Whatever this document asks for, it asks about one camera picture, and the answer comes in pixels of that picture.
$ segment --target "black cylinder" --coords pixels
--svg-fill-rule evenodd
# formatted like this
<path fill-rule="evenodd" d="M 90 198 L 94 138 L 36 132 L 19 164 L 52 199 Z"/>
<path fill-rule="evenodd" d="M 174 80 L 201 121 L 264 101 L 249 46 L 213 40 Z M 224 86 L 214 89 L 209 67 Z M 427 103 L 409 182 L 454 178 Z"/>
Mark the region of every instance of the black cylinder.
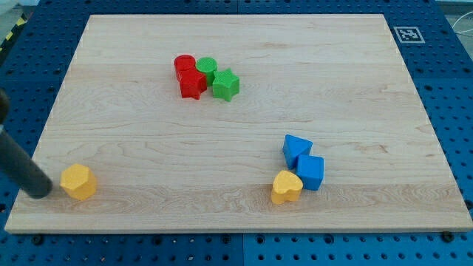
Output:
<path fill-rule="evenodd" d="M 0 125 L 0 170 L 30 197 L 41 199 L 52 190 L 49 177 Z"/>

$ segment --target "blue pegboard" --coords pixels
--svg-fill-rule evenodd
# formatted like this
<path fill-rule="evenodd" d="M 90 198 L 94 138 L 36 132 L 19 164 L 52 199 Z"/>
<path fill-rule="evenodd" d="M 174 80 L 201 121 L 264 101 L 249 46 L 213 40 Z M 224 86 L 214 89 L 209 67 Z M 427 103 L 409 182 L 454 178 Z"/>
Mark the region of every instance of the blue pegboard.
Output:
<path fill-rule="evenodd" d="M 432 0 L 43 0 L 0 68 L 13 106 L 5 127 L 28 153 L 89 15 L 117 13 L 384 14 L 473 207 L 473 63 Z M 424 43 L 402 42 L 395 27 L 417 27 Z M 0 265 L 473 265 L 472 232 L 12 236 L 3 228 L 17 192 L 0 174 Z"/>

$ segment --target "wooden board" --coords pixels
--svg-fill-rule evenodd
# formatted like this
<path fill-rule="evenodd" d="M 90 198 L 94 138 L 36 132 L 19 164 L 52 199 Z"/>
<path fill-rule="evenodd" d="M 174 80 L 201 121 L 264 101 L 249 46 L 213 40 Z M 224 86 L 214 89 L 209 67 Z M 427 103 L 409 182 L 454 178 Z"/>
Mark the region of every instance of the wooden board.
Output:
<path fill-rule="evenodd" d="M 241 92 L 182 99 L 173 59 L 212 56 Z M 285 134 L 326 179 L 273 205 Z M 472 220 L 381 15 L 91 16 L 20 192 L 11 233 L 467 231 Z M 79 202 L 73 163 L 98 178 Z"/>

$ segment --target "blue block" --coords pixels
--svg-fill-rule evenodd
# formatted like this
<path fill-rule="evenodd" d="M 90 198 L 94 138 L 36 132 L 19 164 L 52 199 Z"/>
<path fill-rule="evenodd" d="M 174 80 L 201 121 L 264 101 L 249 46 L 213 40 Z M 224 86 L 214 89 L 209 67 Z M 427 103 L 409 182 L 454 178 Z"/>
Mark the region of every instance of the blue block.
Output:
<path fill-rule="evenodd" d="M 296 175 L 304 183 L 304 189 L 317 191 L 324 180 L 324 158 L 300 155 Z"/>
<path fill-rule="evenodd" d="M 297 166 L 297 157 L 301 154 L 309 155 L 311 148 L 311 141 L 287 134 L 282 147 L 287 168 L 294 169 Z"/>

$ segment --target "wooden table surface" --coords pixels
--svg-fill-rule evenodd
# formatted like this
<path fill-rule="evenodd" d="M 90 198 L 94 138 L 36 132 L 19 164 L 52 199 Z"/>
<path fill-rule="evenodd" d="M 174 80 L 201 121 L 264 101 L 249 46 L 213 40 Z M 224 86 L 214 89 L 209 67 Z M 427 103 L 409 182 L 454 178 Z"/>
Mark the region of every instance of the wooden table surface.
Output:
<path fill-rule="evenodd" d="M 240 76 L 182 99 L 172 61 Z M 285 134 L 325 158 L 320 191 L 273 205 Z M 382 15 L 91 16 L 20 191 L 11 233 L 467 231 L 472 219 Z M 59 187 L 73 163 L 97 194 Z"/>

